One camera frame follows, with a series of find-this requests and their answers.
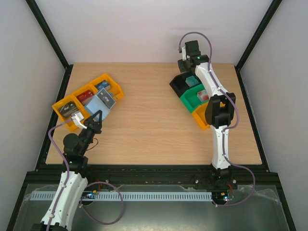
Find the blue card holder wallet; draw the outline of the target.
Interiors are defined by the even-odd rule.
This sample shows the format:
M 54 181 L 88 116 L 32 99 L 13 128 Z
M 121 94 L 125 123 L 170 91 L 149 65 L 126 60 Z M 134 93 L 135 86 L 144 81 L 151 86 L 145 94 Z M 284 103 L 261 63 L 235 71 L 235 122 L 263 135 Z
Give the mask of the blue card holder wallet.
M 106 117 L 112 110 L 112 109 L 108 109 L 106 105 L 98 98 L 97 93 L 92 97 L 92 99 L 84 107 L 90 115 L 96 113 L 98 110 L 102 110 L 103 112 L 102 121 L 106 119 Z

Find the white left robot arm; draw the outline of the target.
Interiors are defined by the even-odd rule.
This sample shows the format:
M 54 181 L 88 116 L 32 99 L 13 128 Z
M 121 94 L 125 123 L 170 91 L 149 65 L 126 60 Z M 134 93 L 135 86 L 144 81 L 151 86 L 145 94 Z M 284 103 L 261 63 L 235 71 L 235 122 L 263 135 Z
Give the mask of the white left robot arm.
M 40 223 L 32 225 L 32 231 L 70 231 L 72 229 L 77 204 L 88 184 L 86 178 L 88 158 L 84 154 L 93 143 L 94 136 L 102 132 L 103 112 L 98 110 L 81 122 L 83 119 L 81 112 L 75 112 L 70 119 L 48 131 L 50 141 L 63 159 L 63 170 L 50 207 Z M 62 152 L 54 142 L 51 132 L 68 122 L 74 122 L 81 128 L 81 132 L 79 135 L 69 133 L 65 136 Z

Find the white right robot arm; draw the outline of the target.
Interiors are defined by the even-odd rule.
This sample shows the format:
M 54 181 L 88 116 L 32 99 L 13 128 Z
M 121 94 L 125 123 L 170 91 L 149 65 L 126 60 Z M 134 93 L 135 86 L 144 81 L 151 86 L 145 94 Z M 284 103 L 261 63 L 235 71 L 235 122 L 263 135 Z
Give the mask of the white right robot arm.
M 179 66 L 183 71 L 193 71 L 203 84 L 209 102 L 205 109 L 205 121 L 210 125 L 213 137 L 213 158 L 209 182 L 214 188 L 222 188 L 231 179 L 229 158 L 229 127 L 234 117 L 235 94 L 229 93 L 220 83 L 211 61 L 202 55 L 197 40 L 185 42 L 180 47 L 182 59 Z

